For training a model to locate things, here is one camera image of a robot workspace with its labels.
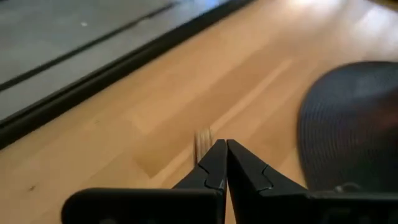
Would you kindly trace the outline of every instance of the black gutter edge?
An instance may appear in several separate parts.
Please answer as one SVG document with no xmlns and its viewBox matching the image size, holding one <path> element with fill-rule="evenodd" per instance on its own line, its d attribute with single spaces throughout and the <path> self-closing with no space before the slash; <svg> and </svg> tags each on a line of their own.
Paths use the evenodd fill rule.
<svg viewBox="0 0 398 224">
<path fill-rule="evenodd" d="M 89 78 L 84 81 L 53 95 L 53 97 L 40 102 L 37 106 L 19 116 L 7 120 L 0 126 L 0 149 L 60 116 L 70 108 L 252 1 L 254 0 L 225 2 L 129 53 L 116 63 L 112 63 L 111 66 L 105 66 L 103 69 L 88 75 Z"/>
</svg>

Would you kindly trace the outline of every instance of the wooden lane surface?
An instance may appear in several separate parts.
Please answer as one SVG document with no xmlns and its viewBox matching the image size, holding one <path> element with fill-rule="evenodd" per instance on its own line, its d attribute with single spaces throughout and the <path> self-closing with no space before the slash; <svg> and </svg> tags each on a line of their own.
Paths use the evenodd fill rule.
<svg viewBox="0 0 398 224">
<path fill-rule="evenodd" d="M 337 65 L 395 60 L 397 20 L 366 0 L 250 4 L 0 151 L 2 222 L 59 223 L 86 187 L 172 187 L 206 127 L 305 185 L 295 125 L 306 90 Z"/>
</svg>

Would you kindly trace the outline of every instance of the black mesh object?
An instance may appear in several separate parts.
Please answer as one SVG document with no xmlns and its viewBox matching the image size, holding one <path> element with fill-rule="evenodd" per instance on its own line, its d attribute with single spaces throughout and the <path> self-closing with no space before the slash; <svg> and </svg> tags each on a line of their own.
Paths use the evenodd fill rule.
<svg viewBox="0 0 398 224">
<path fill-rule="evenodd" d="M 310 190 L 353 182 L 398 192 L 398 63 L 359 62 L 324 75 L 302 103 L 297 140 Z"/>
</svg>

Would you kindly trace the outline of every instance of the light wood floor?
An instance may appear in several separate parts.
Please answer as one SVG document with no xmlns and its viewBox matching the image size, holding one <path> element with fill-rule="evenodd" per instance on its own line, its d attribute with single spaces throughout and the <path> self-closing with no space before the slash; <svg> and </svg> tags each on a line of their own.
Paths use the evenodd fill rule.
<svg viewBox="0 0 398 224">
<path fill-rule="evenodd" d="M 0 151 L 1 222 L 59 223 L 87 187 L 172 187 L 206 127 L 305 185 L 295 125 L 306 90 L 397 48 L 397 13 L 373 2 L 258 0 Z"/>
</svg>

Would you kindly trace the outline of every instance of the wood grain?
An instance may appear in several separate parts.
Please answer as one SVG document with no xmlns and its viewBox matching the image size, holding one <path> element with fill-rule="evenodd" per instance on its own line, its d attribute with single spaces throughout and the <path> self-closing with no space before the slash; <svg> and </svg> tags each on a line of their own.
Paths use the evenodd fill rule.
<svg viewBox="0 0 398 224">
<path fill-rule="evenodd" d="M 250 4 L 0 151 L 2 222 L 60 223 L 64 200 L 86 187 L 170 188 L 207 127 L 305 185 L 305 92 L 335 66 L 395 60 L 397 20 L 366 0 Z"/>
</svg>

